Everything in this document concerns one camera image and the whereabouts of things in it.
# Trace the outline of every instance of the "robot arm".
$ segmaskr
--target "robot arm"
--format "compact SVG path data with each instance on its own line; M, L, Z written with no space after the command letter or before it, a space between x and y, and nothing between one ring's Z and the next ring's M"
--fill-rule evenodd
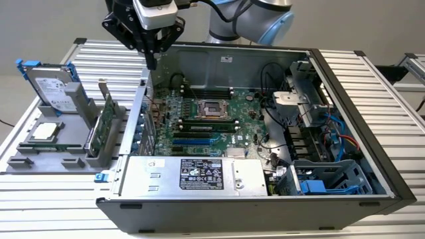
M289 0L105 0L102 26L128 49L144 54L148 69L156 69L154 54L165 52L184 32L177 11L198 1L213 8L208 42L230 43L244 37L272 45L290 27Z

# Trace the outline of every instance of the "sticker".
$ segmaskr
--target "sticker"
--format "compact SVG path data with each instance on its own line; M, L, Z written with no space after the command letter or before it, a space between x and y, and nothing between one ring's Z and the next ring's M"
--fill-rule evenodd
M148 167L164 168L165 167L165 159L162 158L150 158L146 160Z
M182 190L222 190L221 159L182 159L180 188Z
M233 61L233 57L230 57L230 56L221 57L221 62L232 63L232 61Z
M212 130L213 127L209 127L209 126L190 126L190 129L205 129L205 130Z
M74 112L76 107L72 98L65 94L64 83L56 78L36 78L34 80L52 107L62 112Z

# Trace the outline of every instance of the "motherboard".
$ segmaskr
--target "motherboard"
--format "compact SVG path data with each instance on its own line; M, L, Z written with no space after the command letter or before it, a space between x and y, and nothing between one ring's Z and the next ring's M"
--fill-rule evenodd
M198 94L194 90L189 94L168 88L156 91L154 155L266 158L268 152L258 147L266 129L254 91Z

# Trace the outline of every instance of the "green circuit board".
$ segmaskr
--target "green circuit board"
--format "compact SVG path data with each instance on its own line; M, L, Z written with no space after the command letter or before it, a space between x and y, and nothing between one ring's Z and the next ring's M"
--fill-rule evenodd
M178 92L168 89L156 91L156 99L165 100L165 112L169 117L157 127L157 140L154 155L177 156L177 155L200 155L200 156L225 156L225 150L229 147L245 148L246 158L265 157L266 152L257 151L258 146L253 143L253 136L257 139L266 134L264 121L260 120L261 107L260 100L253 97L249 90L234 90L230 100L200 100L184 99ZM238 129L234 133L210 133L210 145L174 145L173 134L180 132L178 119L198 119L198 105L201 101L220 102L226 105L226 120L238 120ZM182 151L174 152L173 147L182 147Z

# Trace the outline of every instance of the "red cable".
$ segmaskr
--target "red cable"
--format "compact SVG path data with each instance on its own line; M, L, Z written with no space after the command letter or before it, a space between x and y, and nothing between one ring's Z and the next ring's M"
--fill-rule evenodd
M351 137L349 137L347 135L339 135L339 137L341 138L346 138L347 140L350 140L355 144L357 150L359 150L359 145L358 145L357 141Z

